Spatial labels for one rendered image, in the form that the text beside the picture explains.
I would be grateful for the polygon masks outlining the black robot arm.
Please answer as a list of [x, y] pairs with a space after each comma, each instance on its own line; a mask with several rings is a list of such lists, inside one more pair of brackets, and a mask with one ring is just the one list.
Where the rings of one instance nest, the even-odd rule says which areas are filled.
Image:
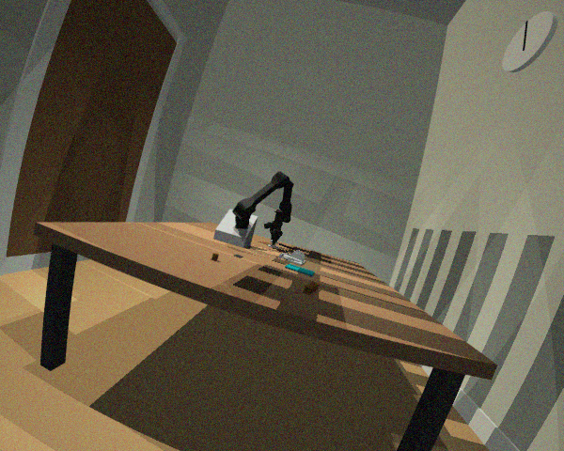
[[274, 190], [283, 187], [283, 200], [282, 202], [280, 202], [280, 210], [275, 211], [276, 215], [274, 219], [276, 221], [288, 223], [291, 216], [290, 199], [293, 185], [293, 182], [290, 181], [290, 177], [281, 172], [275, 173], [272, 177], [272, 180], [262, 189], [260, 189], [251, 197], [244, 198], [237, 203], [232, 211], [233, 214], [235, 214], [235, 228], [247, 229], [250, 216], [253, 212], [256, 211], [256, 205], [269, 194], [271, 194]]

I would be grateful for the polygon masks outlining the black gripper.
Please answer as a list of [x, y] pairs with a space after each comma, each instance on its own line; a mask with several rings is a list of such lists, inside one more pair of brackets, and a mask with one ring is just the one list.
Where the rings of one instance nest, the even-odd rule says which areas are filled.
[[275, 228], [270, 228], [270, 233], [272, 235], [271, 240], [273, 240], [273, 245], [278, 241], [278, 239], [282, 236], [282, 231], [281, 231], [281, 226], [283, 225], [283, 222], [280, 221], [276, 221], [275, 222]]

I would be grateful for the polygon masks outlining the teal rectangular block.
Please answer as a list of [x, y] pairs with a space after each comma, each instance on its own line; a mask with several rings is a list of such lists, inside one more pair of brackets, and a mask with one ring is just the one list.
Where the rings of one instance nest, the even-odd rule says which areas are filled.
[[303, 268], [300, 268], [300, 267], [297, 267], [297, 266], [294, 266], [294, 265], [291, 265], [291, 264], [287, 265], [285, 268], [292, 270], [292, 271], [295, 271], [295, 272], [302, 273], [302, 274], [308, 274], [308, 275], [311, 275], [311, 276], [313, 276], [313, 274], [314, 274], [313, 271], [309, 271], [309, 270], [306, 270], [306, 269], [303, 269]]

